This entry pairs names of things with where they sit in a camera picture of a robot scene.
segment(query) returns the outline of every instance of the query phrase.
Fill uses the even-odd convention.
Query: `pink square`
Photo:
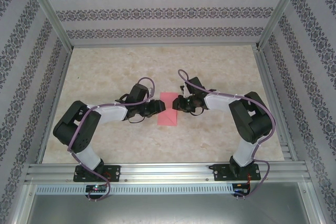
[[[161,92],[160,100],[164,102],[166,110],[158,114],[157,124],[165,126],[177,126],[177,110],[173,110],[173,101],[177,98],[178,93]]]

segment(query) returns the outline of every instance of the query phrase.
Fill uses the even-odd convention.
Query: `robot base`
[[[120,165],[104,165],[101,175],[106,177],[109,182],[119,182]],[[104,182],[104,180],[85,170],[81,165],[77,165],[74,182]]]
[[[215,181],[241,181],[248,180],[261,180],[259,166],[257,164],[248,165],[240,170],[238,177],[236,177],[230,170],[229,164],[216,164],[209,166],[209,169],[214,171]]]

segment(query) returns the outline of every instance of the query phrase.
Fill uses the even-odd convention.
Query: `marble floor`
[[[144,76],[155,81],[156,99],[160,92],[180,93],[179,68],[190,78],[198,76],[207,89],[231,94],[256,91],[268,105],[251,46],[75,49],[53,128],[74,101],[112,102]],[[142,84],[150,87],[149,81]],[[231,113],[205,111],[200,116],[179,112],[177,126],[157,126],[157,115],[139,124],[106,123],[97,127],[91,142],[105,163],[159,163],[229,161],[239,140]],[[75,163],[66,149],[51,135],[43,163]],[[284,160],[277,134],[256,157]]]

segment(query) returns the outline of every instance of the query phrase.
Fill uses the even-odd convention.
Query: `metal edge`
[[[28,223],[29,214],[33,206],[36,185],[23,185],[18,204],[15,208],[12,224],[26,224]]]
[[[87,195],[87,185],[38,185],[36,195]],[[219,184],[113,184],[109,195],[190,195],[190,194],[232,194],[231,183]],[[91,192],[104,195],[106,192]]]
[[[195,47],[195,46],[252,46],[255,42],[214,42],[214,43],[133,43],[133,44],[87,44],[87,45],[76,45],[74,49],[77,48],[114,48],[114,47]]]
[[[42,7],[45,15],[49,19],[51,25],[55,29],[58,37],[60,38],[61,42],[63,43],[64,47],[66,48],[67,52],[70,52],[72,49],[72,44],[70,41],[69,36],[67,35],[65,29],[63,28],[63,25],[59,18],[57,17],[57,14],[55,10],[53,9],[51,3],[49,0],[37,0]]]
[[[49,137],[50,137],[50,133],[51,133],[51,128],[52,128],[52,124],[54,122],[54,118],[55,118],[55,114],[56,114],[56,109],[57,109],[57,106],[58,106],[58,102],[59,102],[59,99],[60,99],[60,96],[61,96],[61,93],[62,93],[62,89],[63,89],[63,85],[64,85],[64,82],[65,82],[65,78],[67,76],[67,72],[68,72],[68,68],[69,68],[69,65],[70,65],[70,59],[71,59],[71,55],[72,55],[72,50],[70,50],[69,52],[69,57],[67,58],[67,62],[66,62],[66,65],[65,65],[65,69],[62,73],[62,77],[61,77],[61,81],[60,81],[60,85],[57,89],[57,94],[56,94],[56,97],[55,97],[55,101],[54,101],[54,105],[52,106],[51,108],[51,113],[50,113],[50,120],[48,122],[48,125],[47,125],[47,128],[46,128],[46,133],[43,137],[43,140],[42,140],[42,144],[41,144],[41,148],[40,148],[40,153],[38,154],[38,157],[37,157],[37,163],[40,164],[43,160],[43,156],[44,156],[44,153],[45,153],[45,150],[46,150],[46,147],[47,147],[47,143],[48,143],[48,140],[49,140]]]
[[[280,19],[281,15],[285,11],[289,2],[290,2],[290,0],[279,0],[277,6],[275,7],[275,9],[274,9],[269,21],[268,21],[268,23],[266,24],[266,27],[265,27],[264,31],[262,31],[262,34],[260,36],[260,39],[259,39],[259,42],[258,42],[260,48],[263,48],[265,46],[269,36],[273,32],[278,20]]]
[[[269,102],[270,110],[273,113],[275,120],[277,122],[277,132],[280,139],[284,140],[288,144],[289,152],[294,161],[298,160],[295,152],[295,148],[290,137],[289,131],[286,126],[285,117],[282,113],[280,102],[278,100],[277,92],[275,90],[274,84],[271,82],[271,75],[269,69],[267,68],[266,59],[264,53],[259,51],[256,46],[252,47],[257,66],[260,72],[261,81],[263,83],[267,100]]]
[[[321,205],[317,199],[312,182],[298,182],[302,201],[311,224],[326,224]]]
[[[119,164],[121,165],[121,174],[117,184],[233,183],[233,181],[215,182],[213,171],[208,168],[213,164]],[[228,164],[228,162],[220,162],[219,164]],[[260,173],[264,176],[267,165],[258,164]],[[25,184],[80,184],[72,180],[76,165],[78,164],[31,164],[25,178]],[[311,181],[304,161],[270,161],[270,165],[269,178],[265,182]]]

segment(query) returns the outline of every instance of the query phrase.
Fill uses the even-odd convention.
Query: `wall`
[[[0,0],[0,31],[0,223],[5,223],[27,164],[37,159],[69,55],[37,0]]]
[[[72,43],[257,42],[279,0],[50,0]]]
[[[286,123],[336,223],[336,0],[291,0],[264,48]]]

